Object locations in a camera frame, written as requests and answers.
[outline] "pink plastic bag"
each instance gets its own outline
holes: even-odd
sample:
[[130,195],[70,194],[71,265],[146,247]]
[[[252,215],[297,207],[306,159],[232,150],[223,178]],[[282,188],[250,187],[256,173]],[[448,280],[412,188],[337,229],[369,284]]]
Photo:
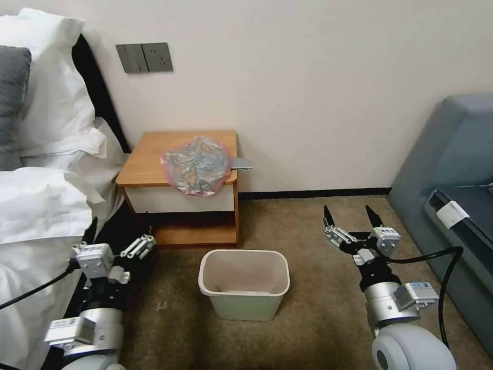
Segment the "pink plastic bag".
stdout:
[[197,136],[161,157],[165,176],[179,191],[202,197],[217,192],[231,175],[231,157],[222,143]]

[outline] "wooden nightstand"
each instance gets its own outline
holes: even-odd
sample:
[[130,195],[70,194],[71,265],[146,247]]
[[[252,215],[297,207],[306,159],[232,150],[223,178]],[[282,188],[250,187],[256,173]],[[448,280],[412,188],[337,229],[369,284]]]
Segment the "wooden nightstand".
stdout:
[[158,245],[235,247],[238,243],[237,170],[207,198],[181,193],[164,176],[161,155],[200,135],[222,142],[236,156],[235,131],[146,132],[117,177],[136,216],[152,225]]

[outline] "black headboard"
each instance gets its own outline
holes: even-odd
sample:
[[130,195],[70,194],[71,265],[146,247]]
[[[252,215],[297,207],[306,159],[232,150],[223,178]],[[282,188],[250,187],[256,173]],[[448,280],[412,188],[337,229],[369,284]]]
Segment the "black headboard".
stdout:
[[123,134],[120,121],[113,107],[101,71],[94,59],[89,44],[82,35],[80,35],[77,43],[72,48],[72,59],[86,83],[87,91],[96,110],[96,116],[102,117],[108,122],[109,127],[120,142],[123,152],[130,153],[130,147]]

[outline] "white trash can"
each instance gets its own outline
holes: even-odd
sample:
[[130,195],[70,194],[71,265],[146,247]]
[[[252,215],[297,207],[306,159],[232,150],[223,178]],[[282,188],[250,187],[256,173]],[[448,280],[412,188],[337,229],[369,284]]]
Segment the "white trash can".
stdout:
[[216,249],[200,263],[199,287],[225,320],[272,320],[289,289],[286,258],[275,251]]

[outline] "gray pillow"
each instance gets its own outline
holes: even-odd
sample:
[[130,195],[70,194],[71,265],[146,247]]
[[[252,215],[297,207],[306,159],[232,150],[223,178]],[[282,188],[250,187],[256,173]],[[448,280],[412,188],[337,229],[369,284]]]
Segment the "gray pillow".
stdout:
[[15,133],[30,70],[29,49],[0,46],[0,171],[12,171],[22,166]]

